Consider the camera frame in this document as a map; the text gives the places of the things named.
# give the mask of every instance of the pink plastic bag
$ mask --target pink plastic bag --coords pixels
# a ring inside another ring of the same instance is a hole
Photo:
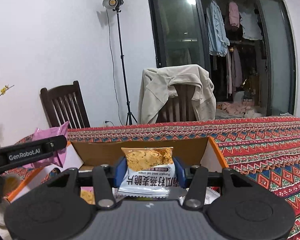
[[[60,127],[52,127],[47,130],[40,130],[39,128],[36,129],[32,136],[32,141],[37,141],[40,139],[45,139],[57,135],[64,135],[66,138],[68,138],[68,124],[69,121],[65,122]],[[23,165],[24,168],[40,168],[49,166],[51,164],[55,164],[61,168],[63,168],[63,164],[65,163],[66,159],[66,148],[63,150],[56,151],[52,157],[46,158],[34,163],[30,163],[27,165]]]

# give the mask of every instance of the light blue shirt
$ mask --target light blue shirt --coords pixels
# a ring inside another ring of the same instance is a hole
[[[207,26],[210,55],[225,57],[230,42],[226,37],[225,24],[215,0],[212,0],[207,7]]]

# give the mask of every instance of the beige jacket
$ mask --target beige jacket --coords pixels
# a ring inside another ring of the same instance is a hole
[[[216,98],[209,72],[199,65],[183,65],[143,70],[138,106],[138,123],[155,123],[168,98],[177,97],[175,84],[194,85],[192,106],[198,121],[213,120]]]

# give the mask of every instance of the chair backrest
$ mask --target chair backrest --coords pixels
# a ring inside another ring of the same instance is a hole
[[[58,127],[68,120],[68,128],[90,127],[78,81],[50,90],[42,88],[40,95],[50,127]]]
[[[188,122],[196,121],[191,99],[195,86],[174,85],[178,97],[169,98],[160,109],[157,123],[159,122]]]

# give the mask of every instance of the studio light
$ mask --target studio light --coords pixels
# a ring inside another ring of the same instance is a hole
[[[129,123],[129,125],[132,125],[132,118],[137,123],[137,120],[133,116],[131,109],[130,109],[130,101],[128,96],[128,88],[127,88],[127,80],[126,80],[126,72],[124,69],[124,61],[123,61],[123,52],[122,52],[122,42],[121,42],[121,32],[120,32],[120,21],[119,21],[119,13],[121,12],[119,10],[119,7],[123,4],[123,0],[103,0],[102,5],[104,8],[108,10],[113,10],[117,12],[117,20],[118,20],[118,32],[119,32],[119,42],[120,42],[120,52],[121,52],[121,64],[122,64],[122,72],[123,72],[123,80],[124,80],[124,88],[126,90],[126,98],[127,98],[127,107],[128,107],[128,114],[127,114],[127,121],[126,125]]]

